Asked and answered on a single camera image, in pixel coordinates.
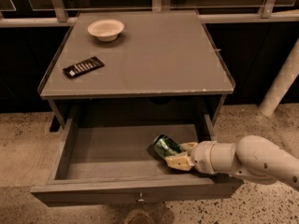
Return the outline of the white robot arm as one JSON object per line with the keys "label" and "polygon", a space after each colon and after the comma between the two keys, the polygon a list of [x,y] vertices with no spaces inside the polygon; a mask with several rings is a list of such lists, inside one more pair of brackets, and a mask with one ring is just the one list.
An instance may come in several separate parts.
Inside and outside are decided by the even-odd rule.
{"label": "white robot arm", "polygon": [[184,143],[183,152],[165,158],[167,166],[201,174],[227,174],[260,184],[280,181],[299,190],[299,160],[271,141],[248,135],[236,143]]}

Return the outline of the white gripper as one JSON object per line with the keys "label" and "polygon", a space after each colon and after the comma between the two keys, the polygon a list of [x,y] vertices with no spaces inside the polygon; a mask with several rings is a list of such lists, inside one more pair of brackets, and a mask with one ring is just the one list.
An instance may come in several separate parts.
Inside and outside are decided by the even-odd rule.
{"label": "white gripper", "polygon": [[215,144],[215,141],[182,143],[179,146],[184,152],[166,157],[166,164],[180,171],[190,171],[194,167],[201,174],[214,175],[216,171],[212,166],[211,151]]}

